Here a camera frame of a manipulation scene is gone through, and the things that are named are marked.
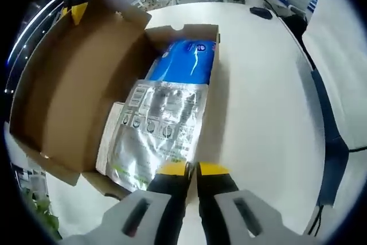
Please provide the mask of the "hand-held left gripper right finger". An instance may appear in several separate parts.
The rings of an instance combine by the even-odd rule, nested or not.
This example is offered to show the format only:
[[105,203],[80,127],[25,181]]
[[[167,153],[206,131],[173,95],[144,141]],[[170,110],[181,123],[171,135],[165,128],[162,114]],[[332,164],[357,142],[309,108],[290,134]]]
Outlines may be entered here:
[[281,215],[248,190],[240,190],[221,165],[197,164],[199,213],[207,244],[283,244]]

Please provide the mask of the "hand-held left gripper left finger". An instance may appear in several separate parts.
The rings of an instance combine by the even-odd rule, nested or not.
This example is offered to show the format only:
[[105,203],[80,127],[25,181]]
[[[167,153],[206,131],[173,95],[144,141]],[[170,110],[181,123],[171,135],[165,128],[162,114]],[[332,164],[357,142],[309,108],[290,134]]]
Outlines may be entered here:
[[190,164],[166,162],[146,190],[136,190],[102,220],[103,244],[176,244],[191,181]]

